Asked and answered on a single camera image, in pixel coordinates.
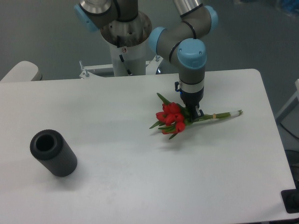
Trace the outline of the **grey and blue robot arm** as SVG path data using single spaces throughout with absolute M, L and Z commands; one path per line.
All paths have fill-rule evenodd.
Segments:
M 204 93 L 206 47 L 201 38 L 218 25 L 218 15 L 200 0 L 174 2 L 180 23 L 173 29 L 153 28 L 136 0 L 82 0 L 77 17 L 90 31 L 99 31 L 110 47 L 114 75 L 146 73 L 145 48 L 178 69 L 175 89 L 189 111 L 191 121 L 203 117 L 199 107 Z

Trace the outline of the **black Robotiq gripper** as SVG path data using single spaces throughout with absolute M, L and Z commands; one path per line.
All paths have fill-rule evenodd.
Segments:
M 199 103 L 204 96 L 204 91 L 195 93 L 188 93 L 183 90 L 180 91 L 180 97 L 183 100 L 186 108 L 189 109 L 191 122 L 196 122 L 204 116 L 203 111 L 199 108 Z

